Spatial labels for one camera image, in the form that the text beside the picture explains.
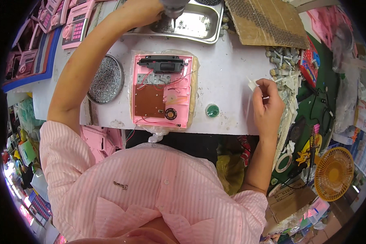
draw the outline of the embroidered text on shirt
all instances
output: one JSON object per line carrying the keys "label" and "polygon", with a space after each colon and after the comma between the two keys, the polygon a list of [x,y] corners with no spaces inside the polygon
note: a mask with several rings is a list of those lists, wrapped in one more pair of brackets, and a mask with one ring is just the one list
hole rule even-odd
{"label": "embroidered text on shirt", "polygon": [[122,185],[122,184],[117,183],[115,181],[114,181],[114,185],[119,186],[119,187],[122,187],[124,190],[127,190],[127,185]]}

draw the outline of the hand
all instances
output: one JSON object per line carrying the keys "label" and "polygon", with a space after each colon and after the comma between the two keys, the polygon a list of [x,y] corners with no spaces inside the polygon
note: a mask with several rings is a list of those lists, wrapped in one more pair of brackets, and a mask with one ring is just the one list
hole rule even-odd
{"label": "hand", "polygon": [[259,87],[254,90],[253,105],[254,121],[259,130],[259,137],[265,140],[276,140],[284,103],[274,81],[260,79],[256,83]]}
{"label": "hand", "polygon": [[127,0],[116,12],[127,21],[129,29],[132,29],[160,20],[163,9],[159,0]]}

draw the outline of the forearm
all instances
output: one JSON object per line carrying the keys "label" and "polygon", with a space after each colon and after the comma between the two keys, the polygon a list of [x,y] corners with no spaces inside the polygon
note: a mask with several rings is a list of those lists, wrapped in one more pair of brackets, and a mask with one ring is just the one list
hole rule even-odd
{"label": "forearm", "polygon": [[245,173],[240,191],[253,190],[266,195],[268,185],[270,184],[276,146],[276,137],[259,139],[258,146]]}
{"label": "forearm", "polygon": [[119,11],[108,15],[84,39],[65,65],[50,103],[48,120],[68,125],[79,133],[80,105],[107,51],[130,23]]}

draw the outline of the brown circuit board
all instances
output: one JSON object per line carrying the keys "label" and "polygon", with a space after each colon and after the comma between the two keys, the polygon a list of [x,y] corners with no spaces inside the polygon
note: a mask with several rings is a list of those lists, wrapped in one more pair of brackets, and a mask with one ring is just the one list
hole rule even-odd
{"label": "brown circuit board", "polygon": [[153,85],[136,85],[134,92],[134,115],[164,118],[166,104],[163,102],[164,89]]}

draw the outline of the bowl of screws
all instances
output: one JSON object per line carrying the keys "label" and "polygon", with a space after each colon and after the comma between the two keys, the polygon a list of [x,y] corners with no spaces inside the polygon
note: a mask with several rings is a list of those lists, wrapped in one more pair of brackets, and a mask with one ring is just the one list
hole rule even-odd
{"label": "bowl of screws", "polygon": [[111,55],[106,55],[87,92],[88,99],[95,104],[107,104],[114,100],[123,88],[122,65]]}

